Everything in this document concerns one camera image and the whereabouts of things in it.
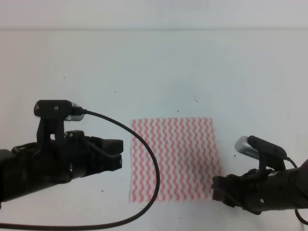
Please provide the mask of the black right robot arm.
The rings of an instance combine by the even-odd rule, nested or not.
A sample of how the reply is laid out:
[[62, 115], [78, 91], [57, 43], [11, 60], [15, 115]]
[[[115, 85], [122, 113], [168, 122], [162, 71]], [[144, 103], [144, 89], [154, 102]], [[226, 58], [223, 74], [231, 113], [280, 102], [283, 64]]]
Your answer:
[[241, 176], [215, 176], [212, 181], [213, 200], [254, 215], [308, 207], [307, 161], [283, 171], [251, 169]]

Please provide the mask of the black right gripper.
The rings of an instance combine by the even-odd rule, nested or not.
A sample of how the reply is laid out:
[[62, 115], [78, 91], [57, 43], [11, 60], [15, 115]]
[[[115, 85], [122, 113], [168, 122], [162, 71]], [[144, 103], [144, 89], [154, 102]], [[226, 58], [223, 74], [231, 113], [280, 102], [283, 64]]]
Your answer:
[[245, 199], [257, 193], [257, 184], [265, 180], [273, 169], [266, 169], [265, 172], [260, 173], [258, 169], [251, 169], [241, 176], [228, 174], [226, 177], [214, 176], [212, 178], [211, 189], [213, 189], [212, 199], [222, 202], [229, 207], [240, 207], [254, 215], [260, 215], [261, 212], [248, 207]]

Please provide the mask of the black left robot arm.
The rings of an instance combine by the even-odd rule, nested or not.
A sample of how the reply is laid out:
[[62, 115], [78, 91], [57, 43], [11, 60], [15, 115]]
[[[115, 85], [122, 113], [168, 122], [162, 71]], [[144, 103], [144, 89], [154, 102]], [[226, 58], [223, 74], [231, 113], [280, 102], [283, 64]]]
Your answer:
[[0, 151], [0, 200], [7, 202], [46, 188], [122, 167], [123, 141], [70, 131], [64, 142], [48, 140]]

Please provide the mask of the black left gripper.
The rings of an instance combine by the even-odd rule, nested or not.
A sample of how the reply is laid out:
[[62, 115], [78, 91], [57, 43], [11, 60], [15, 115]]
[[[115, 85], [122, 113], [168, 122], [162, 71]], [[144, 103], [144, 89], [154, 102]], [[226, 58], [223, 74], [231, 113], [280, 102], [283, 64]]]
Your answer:
[[105, 171], [116, 171], [122, 168], [122, 140], [102, 139], [102, 150], [107, 154], [118, 154], [102, 157], [95, 143], [86, 137], [81, 130], [68, 131], [64, 146], [61, 149], [62, 170], [68, 179], [83, 178]]

